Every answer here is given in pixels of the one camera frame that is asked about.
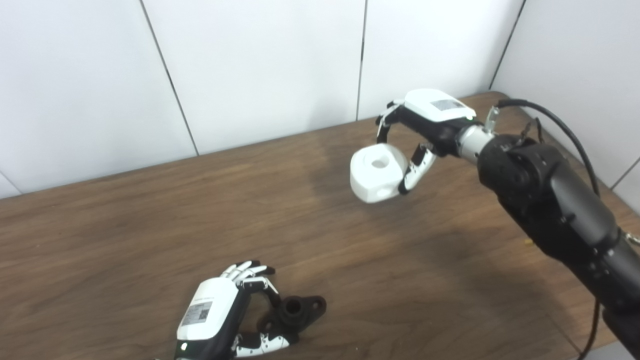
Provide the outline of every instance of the white wall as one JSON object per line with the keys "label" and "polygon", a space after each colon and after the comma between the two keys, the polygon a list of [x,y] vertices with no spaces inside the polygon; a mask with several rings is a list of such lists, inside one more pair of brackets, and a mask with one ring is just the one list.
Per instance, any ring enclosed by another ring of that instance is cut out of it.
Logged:
{"label": "white wall", "polygon": [[359,119],[416,88],[484,92],[522,0],[369,0]]}
{"label": "white wall", "polygon": [[364,4],[146,1],[200,153],[354,121]]}
{"label": "white wall", "polygon": [[[598,177],[612,186],[640,156],[639,35],[636,0],[527,1],[492,90],[556,113],[581,140]],[[639,197],[631,190],[616,192],[637,210]]]}
{"label": "white wall", "polygon": [[20,191],[195,155],[137,1],[3,1],[0,49],[0,172]]}
{"label": "white wall", "polygon": [[636,164],[613,191],[640,214],[640,165]]}
{"label": "white wall", "polygon": [[147,0],[194,142],[139,1],[2,2],[0,197],[485,91],[521,1]]}
{"label": "white wall", "polygon": [[18,189],[4,175],[0,174],[0,199],[16,195],[20,195]]}

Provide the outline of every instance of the wooden table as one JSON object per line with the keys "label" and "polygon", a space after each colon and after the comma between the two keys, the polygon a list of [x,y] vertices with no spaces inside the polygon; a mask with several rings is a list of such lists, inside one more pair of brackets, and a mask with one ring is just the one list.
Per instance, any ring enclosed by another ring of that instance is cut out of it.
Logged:
{"label": "wooden table", "polygon": [[[464,101],[483,119],[501,97]],[[526,118],[505,110],[498,130]],[[244,259],[275,267],[284,296],[328,301],[265,359],[576,356],[593,299],[526,244],[473,166],[439,160],[379,204],[351,193],[349,160],[375,132],[360,121],[0,201],[0,358],[173,359],[198,283]],[[390,133],[407,155],[419,141]],[[256,298],[243,328],[266,309]],[[611,341],[601,326],[596,344]]]}

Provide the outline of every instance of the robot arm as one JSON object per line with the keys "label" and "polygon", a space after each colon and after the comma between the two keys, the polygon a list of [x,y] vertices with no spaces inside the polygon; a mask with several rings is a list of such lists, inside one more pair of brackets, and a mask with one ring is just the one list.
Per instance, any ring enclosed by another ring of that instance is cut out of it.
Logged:
{"label": "robot arm", "polygon": [[428,152],[475,164],[480,182],[546,255],[565,264],[596,297],[612,332],[640,359],[640,258],[611,211],[556,148],[524,135],[495,134],[497,108],[484,125],[472,111],[438,90],[414,90],[378,119],[378,142],[386,142],[390,125],[399,122],[431,144]]}

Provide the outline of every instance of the robotic hand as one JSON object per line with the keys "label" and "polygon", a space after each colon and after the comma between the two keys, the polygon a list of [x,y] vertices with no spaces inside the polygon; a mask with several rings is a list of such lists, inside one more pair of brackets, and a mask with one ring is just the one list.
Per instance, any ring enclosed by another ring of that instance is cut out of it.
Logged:
{"label": "robotic hand", "polygon": [[[259,261],[228,267],[219,277],[200,283],[177,331],[176,360],[229,360],[274,352],[298,341],[298,333],[326,309],[321,297],[280,295],[264,275],[274,274]],[[259,332],[238,333],[251,295],[267,295],[272,310]]]}
{"label": "robotic hand", "polygon": [[[558,124],[590,170],[593,191],[555,147],[526,137],[526,130],[521,135],[494,133],[500,109],[506,106],[534,108]],[[609,328],[640,359],[640,258],[627,241],[633,237],[618,227],[597,196],[588,157],[561,120],[532,102],[505,99],[482,124],[459,100],[420,89],[389,103],[376,123],[378,143],[387,141],[396,123],[428,141],[416,149],[398,185],[400,193],[415,186],[435,156],[452,155],[476,165],[480,182],[495,192],[500,205],[546,255],[561,261],[595,296],[605,308]]]}

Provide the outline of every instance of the wall seam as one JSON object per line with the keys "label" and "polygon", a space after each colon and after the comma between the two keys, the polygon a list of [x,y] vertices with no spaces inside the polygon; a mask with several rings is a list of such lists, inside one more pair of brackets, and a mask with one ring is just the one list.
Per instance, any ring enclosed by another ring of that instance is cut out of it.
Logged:
{"label": "wall seam", "polygon": [[199,156],[200,153],[198,152],[198,147],[196,146],[196,142],[193,139],[193,134],[191,133],[191,128],[189,127],[189,122],[187,121],[187,117],[184,115],[184,110],[182,109],[182,103],[180,102],[178,93],[175,91],[175,85],[173,84],[173,79],[171,78],[171,74],[169,73],[169,68],[166,66],[166,62],[164,60],[162,50],[160,50],[160,44],[158,43],[158,39],[156,37],[156,32],[154,31],[154,27],[151,25],[151,20],[149,19],[147,8],[145,7],[145,3],[143,0],[139,0],[139,2],[140,2],[140,6],[142,7],[142,12],[145,14],[145,19],[147,20],[147,25],[149,26],[149,30],[151,30],[151,35],[154,38],[154,43],[156,44],[158,55],[160,55],[160,60],[162,61],[164,71],[166,72],[166,76],[169,78],[169,84],[171,84],[171,90],[173,91],[173,96],[175,97],[175,100],[178,103],[178,108],[180,109],[180,114],[182,115],[182,120],[184,121],[184,125],[187,127],[187,132],[189,133],[191,143],[193,144],[193,149],[196,152],[196,156]]}

